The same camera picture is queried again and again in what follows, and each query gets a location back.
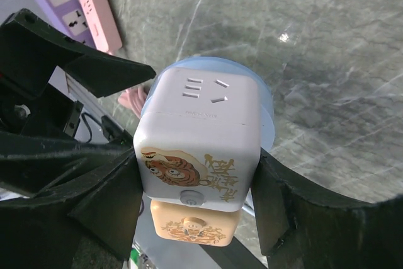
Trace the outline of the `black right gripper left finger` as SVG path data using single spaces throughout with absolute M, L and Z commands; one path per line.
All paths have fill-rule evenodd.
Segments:
M 122 268 L 142 199 L 128 150 L 33 198 L 1 202 L 1 268 Z

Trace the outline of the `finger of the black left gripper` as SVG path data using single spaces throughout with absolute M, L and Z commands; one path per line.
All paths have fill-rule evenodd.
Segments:
M 101 98 L 156 76 L 151 66 L 115 57 L 64 35 L 28 9 L 1 24 L 1 86 L 27 99 L 43 93 L 60 67 Z

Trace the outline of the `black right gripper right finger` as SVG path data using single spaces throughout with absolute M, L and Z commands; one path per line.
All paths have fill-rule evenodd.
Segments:
M 402 197 L 367 203 L 328 190 L 267 152 L 251 187 L 270 268 L 401 268 Z

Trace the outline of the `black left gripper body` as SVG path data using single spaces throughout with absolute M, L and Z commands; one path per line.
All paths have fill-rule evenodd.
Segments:
M 43 195 L 111 162 L 132 148 L 131 137 L 119 126 L 103 142 L 76 139 L 88 113 L 50 83 L 39 96 L 28 99 L 1 85 L 1 190 L 20 197 Z

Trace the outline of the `purple USB power strip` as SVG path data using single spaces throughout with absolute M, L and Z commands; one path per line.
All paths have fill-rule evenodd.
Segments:
M 68 37 L 95 48 L 78 0 L 35 0 L 51 25 Z

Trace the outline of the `pink power strip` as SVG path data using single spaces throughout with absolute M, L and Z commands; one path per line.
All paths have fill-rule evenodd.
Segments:
M 95 47 L 108 54 L 122 48 L 122 40 L 108 0 L 79 0 Z

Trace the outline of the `yellow patterned cube socket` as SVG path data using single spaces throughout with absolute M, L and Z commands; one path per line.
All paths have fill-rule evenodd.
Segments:
M 241 210 L 223 212 L 152 200 L 156 234 L 163 239 L 224 247 L 230 244 Z

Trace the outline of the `light blue round socket base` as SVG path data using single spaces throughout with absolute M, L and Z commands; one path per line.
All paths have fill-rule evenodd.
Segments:
M 177 61 L 171 64 L 170 66 L 167 66 L 156 77 L 156 80 L 150 87 L 148 95 L 145 99 L 144 106 L 141 110 L 140 117 L 144 115 L 162 75 L 166 71 L 174 67 L 185 67 L 195 70 L 217 71 L 221 73 L 238 74 L 243 76 L 249 76 L 252 79 L 254 79 L 255 82 L 258 84 L 260 104 L 261 104 L 261 123 L 262 123 L 261 147 L 266 152 L 270 152 L 275 141 L 275 124 L 274 124 L 275 117 L 273 108 L 273 97 L 271 94 L 270 87 L 263 81 L 263 79 L 258 74 L 256 74 L 250 68 L 233 60 L 224 59 L 220 57 L 189 57 Z

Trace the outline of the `white patterned cube socket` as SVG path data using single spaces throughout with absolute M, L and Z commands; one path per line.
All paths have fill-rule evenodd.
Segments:
M 258 86 L 250 77 L 168 69 L 133 137 L 145 194 L 239 210 L 259 162 L 260 126 Z

